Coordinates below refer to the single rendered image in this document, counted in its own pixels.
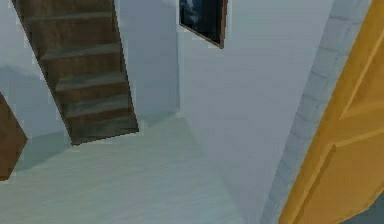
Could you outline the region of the brown wooden cabinet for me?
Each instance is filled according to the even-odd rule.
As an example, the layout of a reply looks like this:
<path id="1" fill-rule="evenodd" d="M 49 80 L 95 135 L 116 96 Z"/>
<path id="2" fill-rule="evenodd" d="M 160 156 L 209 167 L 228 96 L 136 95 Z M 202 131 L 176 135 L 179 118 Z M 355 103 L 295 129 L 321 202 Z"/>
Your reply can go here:
<path id="1" fill-rule="evenodd" d="M 28 138 L 0 93 L 0 181 L 8 180 Z"/>

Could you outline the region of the yellow wooden room door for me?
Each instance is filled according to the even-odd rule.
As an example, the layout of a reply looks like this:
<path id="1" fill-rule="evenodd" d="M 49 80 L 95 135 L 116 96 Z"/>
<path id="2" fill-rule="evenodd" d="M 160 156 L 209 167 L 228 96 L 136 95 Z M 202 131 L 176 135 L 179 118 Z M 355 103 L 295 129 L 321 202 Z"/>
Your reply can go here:
<path id="1" fill-rule="evenodd" d="M 372 0 L 278 224 L 340 224 L 384 192 L 384 0 Z"/>

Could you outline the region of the dark framed wall picture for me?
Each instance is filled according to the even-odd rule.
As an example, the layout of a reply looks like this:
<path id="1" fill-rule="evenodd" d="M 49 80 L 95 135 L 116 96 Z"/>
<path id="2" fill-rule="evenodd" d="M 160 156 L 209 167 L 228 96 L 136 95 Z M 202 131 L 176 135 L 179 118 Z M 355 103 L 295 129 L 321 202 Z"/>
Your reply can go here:
<path id="1" fill-rule="evenodd" d="M 179 24 L 224 48 L 228 0 L 179 0 Z"/>

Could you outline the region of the brown wooden shelf unit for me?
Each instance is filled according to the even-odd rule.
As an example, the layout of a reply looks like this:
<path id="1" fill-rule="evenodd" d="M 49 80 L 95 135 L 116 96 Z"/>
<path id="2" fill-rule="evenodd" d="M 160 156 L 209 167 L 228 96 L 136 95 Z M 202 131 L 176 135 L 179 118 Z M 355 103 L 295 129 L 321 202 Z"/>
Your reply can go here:
<path id="1" fill-rule="evenodd" d="M 73 145 L 139 130 L 116 0 L 10 0 Z"/>

